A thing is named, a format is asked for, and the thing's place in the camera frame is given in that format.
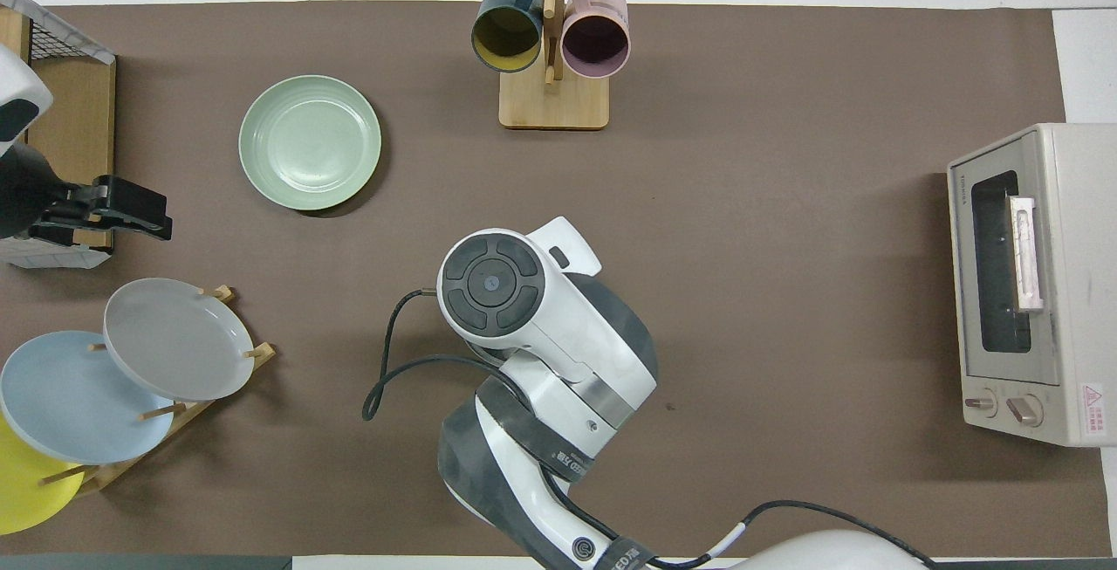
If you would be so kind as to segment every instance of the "round button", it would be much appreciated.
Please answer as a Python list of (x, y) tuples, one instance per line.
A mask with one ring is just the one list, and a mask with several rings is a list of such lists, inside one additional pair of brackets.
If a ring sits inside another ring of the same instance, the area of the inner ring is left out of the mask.
[(504, 260), (488, 258), (469, 272), (469, 296), (489, 308), (508, 302), (516, 292), (516, 273)]
[(596, 552), (594, 550), (596, 547), (593, 545), (593, 542), (591, 542), (589, 538), (575, 539), (574, 545), (571, 548), (574, 551), (574, 557), (579, 561), (589, 561), (590, 558), (593, 557), (593, 553)]

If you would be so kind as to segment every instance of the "pink mug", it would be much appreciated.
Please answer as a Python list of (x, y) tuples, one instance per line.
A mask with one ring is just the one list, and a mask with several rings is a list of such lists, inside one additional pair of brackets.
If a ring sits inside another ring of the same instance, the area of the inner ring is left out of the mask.
[(562, 26), (562, 59), (583, 77), (617, 74), (629, 56), (626, 0), (571, 0)]

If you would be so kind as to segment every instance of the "blue plate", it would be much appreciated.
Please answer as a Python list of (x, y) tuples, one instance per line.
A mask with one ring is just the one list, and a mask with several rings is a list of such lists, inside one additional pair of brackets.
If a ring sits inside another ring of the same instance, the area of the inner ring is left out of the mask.
[(140, 421), (171, 400), (128, 379), (92, 332), (51, 332), (20, 344), (0, 371), (0, 410), (40, 453), (103, 465), (139, 457), (163, 440), (172, 415)]

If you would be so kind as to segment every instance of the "mug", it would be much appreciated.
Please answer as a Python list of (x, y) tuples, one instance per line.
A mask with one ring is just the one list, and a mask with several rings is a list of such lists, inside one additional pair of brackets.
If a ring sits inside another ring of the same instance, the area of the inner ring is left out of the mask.
[(571, 0), (562, 26), (562, 59), (583, 77), (617, 74), (629, 56), (626, 0)]
[(527, 68), (540, 56), (542, 37), (542, 0), (481, 0), (472, 44), (489, 68), (500, 73)]

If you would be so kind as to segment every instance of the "white toaster oven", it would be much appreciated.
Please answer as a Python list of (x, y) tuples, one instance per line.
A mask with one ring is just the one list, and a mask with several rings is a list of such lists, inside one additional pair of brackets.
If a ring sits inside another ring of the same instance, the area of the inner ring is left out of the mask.
[(1117, 125), (1033, 125), (947, 180), (966, 422), (1117, 445)]

